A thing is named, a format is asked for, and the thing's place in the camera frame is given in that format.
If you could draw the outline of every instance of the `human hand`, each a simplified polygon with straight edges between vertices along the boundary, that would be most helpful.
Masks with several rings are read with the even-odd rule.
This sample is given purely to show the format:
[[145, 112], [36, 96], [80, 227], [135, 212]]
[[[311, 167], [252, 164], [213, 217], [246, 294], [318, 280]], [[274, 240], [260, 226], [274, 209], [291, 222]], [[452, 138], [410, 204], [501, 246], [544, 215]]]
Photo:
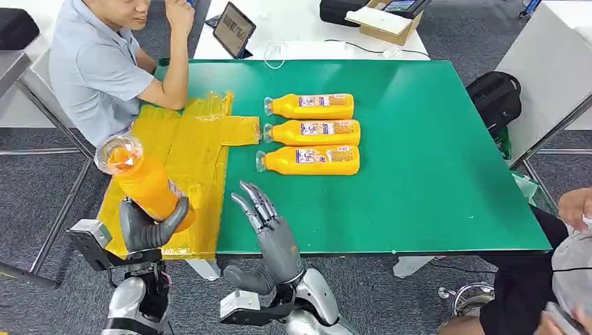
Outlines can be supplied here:
[[580, 188], [567, 192], [559, 198], [559, 217], [574, 229], [588, 230], [583, 216], [592, 218], [592, 188]]
[[171, 31], [189, 35], [195, 10], [187, 0], [165, 0], [166, 15]]
[[[577, 322], [584, 326], [587, 334], [592, 334], [592, 318], [586, 317], [580, 306], [575, 308], [572, 316]], [[557, 324], [553, 321], [550, 314], [542, 312], [540, 316], [540, 324], [534, 335], [565, 335], [565, 333], [557, 327]]]

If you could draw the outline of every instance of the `black bag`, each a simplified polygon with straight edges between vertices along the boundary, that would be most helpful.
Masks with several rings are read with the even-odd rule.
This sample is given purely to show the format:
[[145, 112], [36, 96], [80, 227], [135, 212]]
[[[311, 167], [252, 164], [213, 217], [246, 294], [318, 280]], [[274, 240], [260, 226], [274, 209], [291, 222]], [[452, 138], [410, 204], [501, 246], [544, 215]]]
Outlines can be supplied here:
[[23, 50], [39, 36], [33, 18], [19, 8], [0, 8], [0, 50]]
[[485, 73], [466, 87], [492, 137], [522, 112], [520, 90], [518, 79], [499, 71]]
[[360, 25], [346, 20], [348, 11], [356, 11], [370, 0], [320, 0], [320, 19], [325, 22], [342, 26], [359, 27]]

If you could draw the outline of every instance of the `gray carpet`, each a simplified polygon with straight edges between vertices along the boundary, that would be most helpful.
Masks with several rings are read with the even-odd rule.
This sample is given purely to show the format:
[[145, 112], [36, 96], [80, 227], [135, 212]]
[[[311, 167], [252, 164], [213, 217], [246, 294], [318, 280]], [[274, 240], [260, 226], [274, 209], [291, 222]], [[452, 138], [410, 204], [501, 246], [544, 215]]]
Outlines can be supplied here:
[[[195, 49], [208, 3], [198, 4], [196, 25], [190, 38]], [[450, 59], [464, 82], [495, 68], [520, 32], [524, 21], [517, 0], [434, 0], [419, 26], [428, 52], [435, 59]], [[154, 58], [168, 55], [168, 25], [163, 4], [153, 1], [149, 25], [136, 34]], [[54, 130], [0, 129], [0, 149], [51, 147], [64, 143]], [[564, 132], [556, 147], [591, 147], [587, 132]], [[592, 185], [590, 158], [537, 157], [533, 164], [555, 198], [570, 189]], [[82, 164], [77, 156], [0, 156], [0, 260], [27, 268], [43, 243], [61, 202]], [[108, 176], [92, 168], [65, 228], [79, 218], [96, 215]], [[433, 334], [445, 319], [448, 302], [437, 295], [440, 286], [458, 288], [470, 281], [491, 280], [486, 274], [467, 274], [426, 266], [405, 279], [392, 275], [394, 257], [311, 258], [336, 295], [343, 315], [363, 334]], [[259, 260], [223, 258], [221, 266], [254, 267]], [[440, 265], [465, 269], [491, 269], [475, 257], [450, 257]], [[199, 278], [185, 262], [169, 262], [173, 279], [172, 324], [180, 334], [282, 334], [277, 324], [233, 327], [217, 321], [219, 299], [232, 292], [224, 281]], [[0, 278], [0, 330], [20, 334], [98, 334], [112, 289], [105, 274], [94, 272], [61, 234], [42, 274], [58, 278], [58, 290]]]

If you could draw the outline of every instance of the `person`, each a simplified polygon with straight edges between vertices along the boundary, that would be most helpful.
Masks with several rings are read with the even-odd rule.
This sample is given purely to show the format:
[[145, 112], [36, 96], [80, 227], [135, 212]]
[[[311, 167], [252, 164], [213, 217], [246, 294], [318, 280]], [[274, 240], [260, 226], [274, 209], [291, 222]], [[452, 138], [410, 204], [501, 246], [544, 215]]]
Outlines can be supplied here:
[[170, 65], [156, 62], [131, 33], [145, 27], [150, 0], [65, 0], [50, 49], [50, 81], [64, 112], [95, 147], [129, 129], [140, 100], [179, 110], [187, 98], [187, 39], [194, 9], [166, 0]]
[[495, 299], [470, 298], [461, 316], [444, 324], [438, 335], [561, 335], [543, 312], [547, 302], [567, 312], [575, 309], [574, 318], [592, 334], [592, 229], [586, 223], [592, 218], [592, 188], [561, 196], [561, 220], [536, 207], [532, 210], [553, 251], [482, 257], [498, 267]]

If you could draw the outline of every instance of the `orange juice bottle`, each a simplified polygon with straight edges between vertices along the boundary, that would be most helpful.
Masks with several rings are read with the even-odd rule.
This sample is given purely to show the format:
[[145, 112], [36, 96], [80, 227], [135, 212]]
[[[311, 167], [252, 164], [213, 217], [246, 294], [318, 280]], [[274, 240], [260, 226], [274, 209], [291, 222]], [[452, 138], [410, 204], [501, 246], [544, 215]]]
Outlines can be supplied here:
[[351, 94], [322, 94], [297, 96], [286, 94], [281, 98], [264, 100], [265, 114], [278, 114], [288, 119], [351, 119], [353, 96]]
[[360, 143], [360, 123], [355, 120], [297, 121], [290, 120], [278, 126], [266, 124], [263, 139], [286, 145], [326, 145]]
[[360, 169], [360, 152], [353, 145], [283, 147], [267, 154], [259, 151], [256, 165], [259, 172], [352, 175]]
[[[181, 189], [168, 178], [164, 165], [143, 152], [140, 141], [130, 135], [109, 137], [96, 150], [95, 163], [113, 174], [119, 187], [155, 221], [167, 218], [183, 196]], [[189, 207], [187, 215], [175, 232], [188, 228], [195, 220]]]

